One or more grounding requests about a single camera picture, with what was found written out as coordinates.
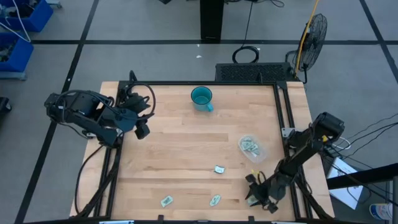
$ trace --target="clear plastic bag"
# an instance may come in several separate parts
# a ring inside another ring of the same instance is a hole
[[[243,154],[253,163],[260,163],[267,157],[267,152],[259,140],[252,134],[243,136],[238,142]]]

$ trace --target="teal mug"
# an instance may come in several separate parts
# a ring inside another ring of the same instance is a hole
[[[193,106],[198,111],[213,111],[213,105],[210,103],[213,94],[209,88],[204,86],[196,87],[191,92]]]

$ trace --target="paper money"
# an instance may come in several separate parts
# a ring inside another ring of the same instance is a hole
[[[220,202],[220,200],[221,200],[221,196],[220,195],[215,195],[213,197],[213,199],[211,199],[210,206],[213,207],[213,206],[217,205],[218,202]]]
[[[259,146],[252,141],[249,137],[245,137],[242,139],[241,146],[244,151],[250,152],[254,157],[257,157],[259,152]]]
[[[225,168],[224,167],[220,167],[218,165],[216,165],[214,167],[214,172],[216,172],[217,174],[222,174],[224,172]]]
[[[172,202],[173,202],[173,198],[171,196],[167,196],[162,201],[160,201],[160,203],[162,204],[162,207],[166,207],[166,206],[170,205]]]
[[[248,205],[252,205],[258,202],[257,198],[254,195],[250,196],[246,201],[248,202]]]

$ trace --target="table leg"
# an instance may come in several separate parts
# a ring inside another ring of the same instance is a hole
[[[200,0],[200,37],[220,40],[223,27],[224,0]]]

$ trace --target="electric fan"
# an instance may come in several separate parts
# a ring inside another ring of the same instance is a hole
[[[327,27],[328,21],[325,16],[322,14],[314,15],[310,20],[308,31],[306,31],[307,26],[306,29],[304,29],[298,49],[287,52],[285,56],[285,62],[287,62],[289,55],[294,54],[292,61],[294,67],[291,71],[295,78],[297,77],[298,70],[304,72],[304,84],[307,83],[307,70],[312,67],[321,52]]]

